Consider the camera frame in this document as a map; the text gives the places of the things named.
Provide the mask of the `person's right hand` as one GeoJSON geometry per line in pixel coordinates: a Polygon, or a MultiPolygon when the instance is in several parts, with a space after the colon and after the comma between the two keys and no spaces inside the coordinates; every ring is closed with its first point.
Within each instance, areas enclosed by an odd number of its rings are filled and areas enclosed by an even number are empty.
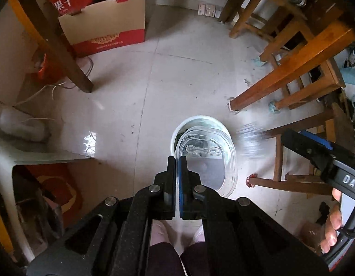
{"type": "Polygon", "coordinates": [[[328,253],[337,243],[337,230],[342,225],[340,200],[341,192],[335,188],[332,190],[332,196],[338,202],[330,211],[326,223],[325,223],[325,236],[320,242],[320,248],[322,253],[328,253]]]}

